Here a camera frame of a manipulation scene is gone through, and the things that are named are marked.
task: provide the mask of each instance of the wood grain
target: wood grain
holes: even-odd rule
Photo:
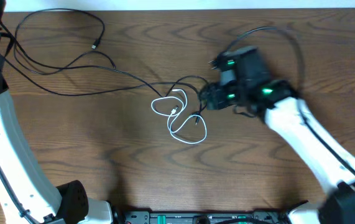
[[[14,30],[26,14],[7,13],[3,21]],[[148,82],[185,75],[217,80],[207,62],[235,36],[264,25],[289,29],[305,53],[305,98],[312,112],[355,155],[355,9],[95,14],[106,23],[99,50]],[[62,66],[90,50],[100,32],[86,16],[47,12],[27,21],[19,39],[34,59]],[[263,32],[245,44],[258,45],[274,75],[295,84],[295,57],[283,38]],[[97,55],[77,64],[109,66]],[[25,136],[54,185],[78,179],[90,197],[153,210],[250,210],[323,200],[306,165],[257,119],[231,116],[230,109],[205,111],[208,139],[188,146],[168,135],[166,120],[149,106],[157,96],[146,88],[71,98],[38,89],[9,66],[4,76]],[[96,69],[30,77],[63,93],[139,84]],[[198,106],[195,97],[191,93],[189,111]],[[199,139],[202,127],[190,124],[183,135]]]

